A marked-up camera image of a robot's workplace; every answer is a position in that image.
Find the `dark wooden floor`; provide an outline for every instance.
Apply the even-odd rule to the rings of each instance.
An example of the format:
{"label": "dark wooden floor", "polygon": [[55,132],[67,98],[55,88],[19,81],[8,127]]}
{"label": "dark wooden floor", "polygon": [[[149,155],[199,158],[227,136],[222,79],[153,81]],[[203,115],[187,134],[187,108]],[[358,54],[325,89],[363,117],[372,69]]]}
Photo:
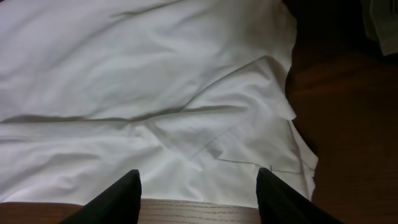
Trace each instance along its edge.
{"label": "dark wooden floor", "polygon": [[[313,202],[345,223],[398,223],[398,65],[361,35],[358,1],[285,2],[298,20],[287,98],[319,157]],[[54,223],[78,208],[2,204],[0,217]]]}

